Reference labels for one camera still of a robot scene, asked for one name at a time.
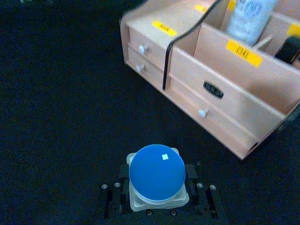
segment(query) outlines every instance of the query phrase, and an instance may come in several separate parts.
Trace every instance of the drawer knob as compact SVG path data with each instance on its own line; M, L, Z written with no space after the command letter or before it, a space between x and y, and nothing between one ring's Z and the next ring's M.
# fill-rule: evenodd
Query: drawer knob
M145 70L145 65L141 64L141 65L136 65L135 69L137 70L137 72L142 72L143 70Z
M149 47L147 45L140 45L139 46L139 51L140 51L140 54L144 55L144 53L146 51L148 51Z
M206 117L206 115L207 115L207 113L208 113L208 109L200 109L199 110L199 116L202 118L202 119L205 119L205 117Z

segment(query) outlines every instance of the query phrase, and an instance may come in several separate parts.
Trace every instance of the yellow label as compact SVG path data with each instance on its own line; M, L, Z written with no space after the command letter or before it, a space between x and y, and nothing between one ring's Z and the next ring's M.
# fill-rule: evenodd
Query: yellow label
M166 25L164 25L160 21L153 21L152 26L160 29L162 32L164 32L164 33L166 33L167 35L170 35L170 36L175 36L177 34L177 31L173 30L170 27L167 27Z
M235 5L236 5L236 0L230 0L229 3L228 3L228 9L230 11L233 11L234 8L235 8Z
M199 5L199 4L195 5L194 9L197 10L197 11L199 11L199 12L202 12L202 13L205 13L207 11L206 7L204 7L202 5Z
M226 49L246 60L255 67L259 67L263 61L263 58L260 55L254 53L253 51L247 49L247 47L240 45L238 42L232 39L228 41Z
M286 34L296 35L297 37L300 38L300 24L292 23Z

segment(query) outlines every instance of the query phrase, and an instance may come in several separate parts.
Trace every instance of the water bottle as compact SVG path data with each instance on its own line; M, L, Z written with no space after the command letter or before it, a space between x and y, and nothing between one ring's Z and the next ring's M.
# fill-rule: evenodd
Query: water bottle
M276 3L277 0L238 0L226 33L238 41L254 45Z

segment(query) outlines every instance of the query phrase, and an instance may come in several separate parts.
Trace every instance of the white sticker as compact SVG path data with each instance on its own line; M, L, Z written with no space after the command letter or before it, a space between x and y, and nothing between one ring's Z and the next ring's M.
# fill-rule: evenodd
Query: white sticker
M168 154L161 155L161 157L163 158L163 160L169 159Z

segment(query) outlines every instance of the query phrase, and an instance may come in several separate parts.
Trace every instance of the screw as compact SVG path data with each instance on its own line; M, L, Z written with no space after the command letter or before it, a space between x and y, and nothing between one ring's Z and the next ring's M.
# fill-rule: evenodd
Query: screw
M171 211L170 211L170 214L171 214L172 216L176 216L176 215L177 215L177 212L176 212L176 210L171 210Z
M151 216L151 215L153 214L153 211L152 211L152 210L146 210L146 214L147 214L148 216Z

